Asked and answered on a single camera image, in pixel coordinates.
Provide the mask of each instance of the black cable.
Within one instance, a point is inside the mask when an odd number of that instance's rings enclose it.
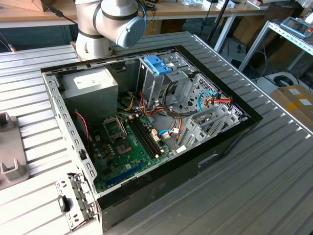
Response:
[[[152,21],[153,21],[153,25],[152,25],[152,30],[151,30],[151,34],[153,34],[153,29],[155,28],[155,22],[156,22],[156,19],[155,19],[155,16],[156,16],[156,10],[154,11],[151,11],[152,14],[153,14],[153,17],[152,17]]]
[[[213,35],[214,35],[214,33],[215,33],[217,27],[219,26],[219,23],[220,23],[220,21],[221,21],[221,18],[222,18],[222,16],[223,16],[224,12],[225,12],[225,9],[226,9],[228,3],[229,3],[229,0],[225,0],[224,5],[223,5],[223,7],[221,8],[221,11],[220,11],[220,13],[219,13],[219,16],[218,16],[217,19],[216,19],[215,25],[214,25],[212,31],[210,32],[209,37],[207,38],[208,43],[211,42],[211,40],[212,40],[212,38],[213,38]]]
[[[210,12],[210,9],[211,9],[211,5],[212,5],[212,3],[210,4],[209,9],[208,9],[208,11],[207,11],[207,13],[206,13],[206,17],[205,17],[205,19],[204,19],[204,22],[202,23],[202,27],[201,27],[201,31],[200,31],[199,37],[201,37],[202,31],[203,31],[203,29],[204,29],[204,27],[205,27],[206,20],[207,20],[207,18],[208,18],[208,16],[209,16],[209,12]]]
[[[277,84],[278,87],[285,87],[285,86],[287,86],[283,82],[287,83],[289,86],[294,85],[293,81],[290,78],[288,78],[288,77],[286,77],[284,75],[276,76],[276,77],[274,77],[273,80]]]
[[[67,19],[68,21],[71,21],[73,24],[76,24],[78,25],[74,20],[70,19],[69,17],[66,17],[62,11],[54,8],[53,6],[47,4],[44,0],[41,0],[41,2],[46,6],[46,8],[48,8],[54,15],[56,15],[57,17],[60,17],[60,18],[64,18],[64,19]]]
[[[201,25],[197,25],[196,23],[193,23],[190,19],[187,19],[187,20],[189,20],[189,22],[192,23],[195,26],[202,27]]]
[[[201,22],[201,19],[199,20],[199,21],[197,21],[197,20],[195,20],[195,19],[189,19],[189,20],[191,20],[191,21],[194,21],[194,22]]]

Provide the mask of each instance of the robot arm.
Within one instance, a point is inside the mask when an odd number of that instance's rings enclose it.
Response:
[[[145,30],[135,0],[76,0],[76,8],[76,51],[87,60],[110,56],[109,40],[132,47]]]

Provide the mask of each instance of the cable connector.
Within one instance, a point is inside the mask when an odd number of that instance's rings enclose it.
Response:
[[[13,52],[13,51],[16,51],[15,47],[12,46],[12,44],[8,44],[8,46],[9,46],[9,48],[10,48],[10,50],[11,50],[12,52]]]

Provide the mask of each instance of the slotted aluminum surface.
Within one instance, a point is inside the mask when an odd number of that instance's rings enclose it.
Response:
[[[132,48],[114,49],[125,54],[171,45],[185,46],[264,119],[229,156],[107,234],[309,234],[313,229],[312,137],[187,32],[143,37]],[[69,233],[54,182],[75,167],[39,68],[75,61],[70,46],[0,54],[0,110],[18,117],[31,175],[0,191],[3,234]],[[74,234],[100,234],[97,221]]]

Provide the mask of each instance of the electronic device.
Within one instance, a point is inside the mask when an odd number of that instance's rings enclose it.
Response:
[[[313,27],[310,24],[301,19],[295,19],[291,16],[281,22],[280,26],[287,32],[301,39],[310,37],[313,32]]]
[[[68,153],[71,230],[102,232],[227,155],[262,119],[184,47],[42,69]]]

